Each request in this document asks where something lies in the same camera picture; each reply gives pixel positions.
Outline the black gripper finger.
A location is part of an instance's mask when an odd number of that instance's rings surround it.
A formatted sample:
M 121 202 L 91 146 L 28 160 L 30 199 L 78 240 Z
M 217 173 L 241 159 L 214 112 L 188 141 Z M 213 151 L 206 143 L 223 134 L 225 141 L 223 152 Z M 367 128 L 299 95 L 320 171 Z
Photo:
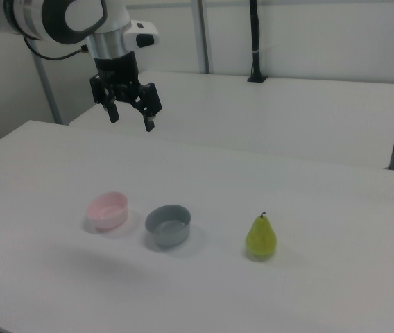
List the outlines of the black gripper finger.
M 119 120 L 119 113 L 115 105 L 116 99 L 113 91 L 104 85 L 98 74 L 92 76 L 89 83 L 95 104 L 101 104 L 108 113 L 111 123 L 116 123 Z
M 138 85 L 135 89 L 135 97 L 130 104 L 143 116 L 146 131 L 152 131 L 155 127 L 154 119 L 162 109 L 155 84 Z

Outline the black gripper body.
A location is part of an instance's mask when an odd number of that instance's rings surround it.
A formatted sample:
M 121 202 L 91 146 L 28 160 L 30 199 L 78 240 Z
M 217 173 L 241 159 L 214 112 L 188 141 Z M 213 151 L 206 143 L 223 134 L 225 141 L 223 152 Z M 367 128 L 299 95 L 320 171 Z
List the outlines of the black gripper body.
M 94 59 L 98 76 L 104 87 L 112 92 L 117 101 L 134 103 L 139 98 L 138 66 L 135 52 L 119 58 Z

